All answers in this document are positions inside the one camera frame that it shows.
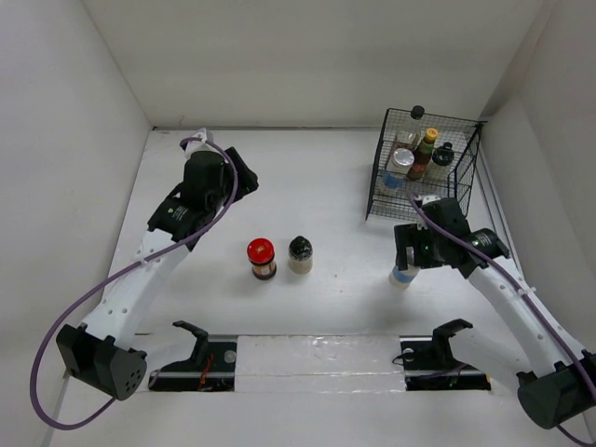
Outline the blue-band silver-top shaker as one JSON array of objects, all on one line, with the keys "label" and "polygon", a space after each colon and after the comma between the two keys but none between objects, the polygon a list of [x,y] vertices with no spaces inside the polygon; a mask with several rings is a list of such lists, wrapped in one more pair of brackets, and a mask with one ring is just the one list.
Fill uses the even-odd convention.
[{"label": "blue-band silver-top shaker", "polygon": [[400,270],[395,264],[389,275],[389,281],[394,287],[406,289],[413,282],[420,272],[420,267],[414,264],[414,250],[412,247],[406,249],[407,268]]},{"label": "blue-band silver-top shaker", "polygon": [[405,176],[414,162],[414,155],[410,149],[394,149],[386,162],[386,167],[382,175],[382,186],[389,192],[398,190]]}]

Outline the green-label chili sauce bottle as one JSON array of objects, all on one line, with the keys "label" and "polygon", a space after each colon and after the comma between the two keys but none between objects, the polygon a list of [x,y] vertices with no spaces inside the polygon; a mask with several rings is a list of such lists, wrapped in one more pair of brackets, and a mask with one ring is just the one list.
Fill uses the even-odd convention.
[{"label": "green-label chili sauce bottle", "polygon": [[435,142],[439,137],[439,131],[435,128],[428,128],[424,138],[418,143],[413,151],[414,161],[406,174],[406,178],[410,181],[420,180],[426,169],[429,161],[432,158]]}]

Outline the tall red-label sauce bottle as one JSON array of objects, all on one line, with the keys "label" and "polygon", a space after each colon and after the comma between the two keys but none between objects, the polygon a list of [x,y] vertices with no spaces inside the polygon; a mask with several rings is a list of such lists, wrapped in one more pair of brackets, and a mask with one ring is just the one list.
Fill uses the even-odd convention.
[{"label": "tall red-label sauce bottle", "polygon": [[418,144],[422,123],[421,120],[425,114],[425,108],[421,105],[415,105],[409,116],[399,125],[395,139],[395,149],[408,149],[413,151]]}]

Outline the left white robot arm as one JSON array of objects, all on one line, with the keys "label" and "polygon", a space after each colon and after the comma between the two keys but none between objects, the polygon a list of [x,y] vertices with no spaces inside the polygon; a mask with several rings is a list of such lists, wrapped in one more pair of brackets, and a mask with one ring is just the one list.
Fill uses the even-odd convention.
[{"label": "left white robot arm", "polygon": [[257,175],[233,147],[190,155],[182,181],[147,223],[134,257],[139,267],[117,279],[78,327],[64,325],[58,332],[57,346],[72,377],[115,400],[136,391],[147,371],[145,352],[132,346],[144,314],[220,209],[257,187]]}]

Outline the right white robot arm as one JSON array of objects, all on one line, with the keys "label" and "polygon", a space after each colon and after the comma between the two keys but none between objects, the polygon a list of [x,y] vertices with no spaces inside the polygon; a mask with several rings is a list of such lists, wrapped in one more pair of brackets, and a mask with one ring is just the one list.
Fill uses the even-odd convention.
[{"label": "right white robot arm", "polygon": [[394,228],[391,276],[450,266],[492,306],[522,353],[482,335],[461,318],[434,329],[430,355],[443,367],[472,365],[507,386],[543,429],[595,406],[595,355],[554,318],[523,279],[505,243],[489,228],[473,231],[452,197],[412,195],[416,223]]}]

